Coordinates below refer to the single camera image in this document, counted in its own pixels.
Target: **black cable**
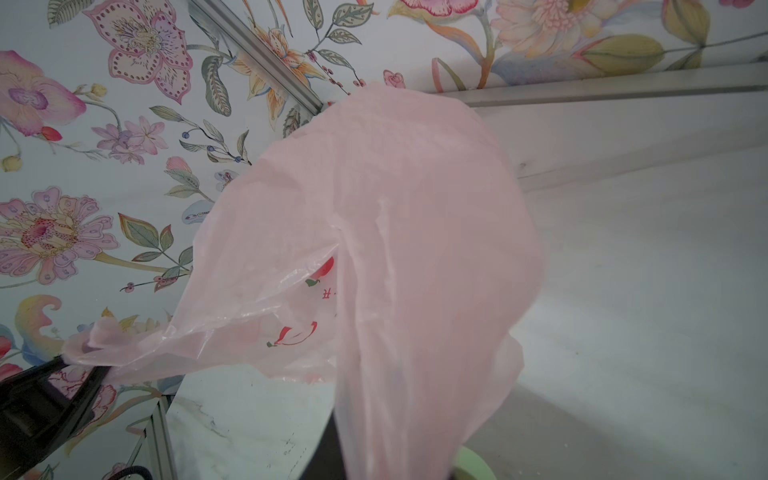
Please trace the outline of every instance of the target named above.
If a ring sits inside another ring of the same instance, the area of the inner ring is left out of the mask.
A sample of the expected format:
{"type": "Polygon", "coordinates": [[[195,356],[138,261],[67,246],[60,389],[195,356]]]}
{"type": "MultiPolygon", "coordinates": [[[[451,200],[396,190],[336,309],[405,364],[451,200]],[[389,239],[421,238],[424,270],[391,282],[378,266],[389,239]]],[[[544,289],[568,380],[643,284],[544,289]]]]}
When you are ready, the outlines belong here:
{"type": "Polygon", "coordinates": [[[144,480],[152,480],[152,474],[149,472],[149,470],[147,470],[145,467],[142,467],[141,465],[125,467],[118,473],[112,475],[107,480],[120,480],[120,478],[125,478],[129,475],[139,475],[144,480]]]}

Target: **plastic bag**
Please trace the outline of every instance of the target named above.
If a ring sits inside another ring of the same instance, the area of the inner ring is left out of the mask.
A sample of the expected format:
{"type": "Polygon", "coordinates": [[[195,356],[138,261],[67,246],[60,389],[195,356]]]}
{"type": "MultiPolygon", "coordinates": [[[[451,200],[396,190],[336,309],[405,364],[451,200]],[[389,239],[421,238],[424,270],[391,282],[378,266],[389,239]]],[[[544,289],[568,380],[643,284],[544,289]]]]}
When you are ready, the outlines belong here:
{"type": "Polygon", "coordinates": [[[504,163],[461,102],[361,88],[227,186],[167,327],[101,319],[66,358],[116,366],[111,382],[234,363],[335,376],[352,480],[444,480],[522,368],[508,329],[541,284],[504,163]]]}

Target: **floral wall panel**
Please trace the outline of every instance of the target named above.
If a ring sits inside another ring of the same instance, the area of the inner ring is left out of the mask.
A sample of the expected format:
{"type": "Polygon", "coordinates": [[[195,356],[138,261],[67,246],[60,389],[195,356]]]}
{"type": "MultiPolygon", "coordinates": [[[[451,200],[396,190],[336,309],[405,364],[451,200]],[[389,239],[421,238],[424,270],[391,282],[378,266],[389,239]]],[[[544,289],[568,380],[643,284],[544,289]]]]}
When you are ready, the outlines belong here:
{"type": "Polygon", "coordinates": [[[224,0],[324,101],[766,60],[752,0],[224,0]]]}
{"type": "MultiPolygon", "coordinates": [[[[186,2],[4,6],[0,378],[99,317],[131,333],[170,321],[219,192],[310,118],[278,92],[247,100],[246,62],[186,2]]],[[[85,375],[51,381],[74,395],[85,375]]],[[[27,478],[101,478],[179,381],[103,386],[94,421],[27,478]]]]}

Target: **yellow bud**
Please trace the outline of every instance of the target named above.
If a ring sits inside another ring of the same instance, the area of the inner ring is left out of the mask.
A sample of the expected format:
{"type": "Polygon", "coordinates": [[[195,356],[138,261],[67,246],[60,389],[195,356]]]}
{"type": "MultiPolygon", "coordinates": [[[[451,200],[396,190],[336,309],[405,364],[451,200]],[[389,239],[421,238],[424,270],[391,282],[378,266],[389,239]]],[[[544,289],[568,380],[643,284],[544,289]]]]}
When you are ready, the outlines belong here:
{"type": "Polygon", "coordinates": [[[19,155],[11,155],[2,159],[4,172],[18,172],[22,168],[22,158],[19,155]]]}
{"type": "Polygon", "coordinates": [[[97,97],[104,97],[107,94],[107,88],[102,84],[91,85],[91,93],[97,97]]]}

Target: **marble countertop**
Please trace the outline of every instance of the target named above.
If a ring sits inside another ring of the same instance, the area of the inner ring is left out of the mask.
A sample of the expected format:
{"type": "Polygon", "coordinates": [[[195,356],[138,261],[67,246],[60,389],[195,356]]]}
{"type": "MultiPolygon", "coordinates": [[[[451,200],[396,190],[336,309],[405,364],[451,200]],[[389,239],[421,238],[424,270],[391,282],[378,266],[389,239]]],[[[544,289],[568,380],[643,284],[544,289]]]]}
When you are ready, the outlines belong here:
{"type": "Polygon", "coordinates": [[[270,380],[248,365],[184,378],[167,412],[180,480],[290,480],[312,458],[333,384],[270,380]]]}

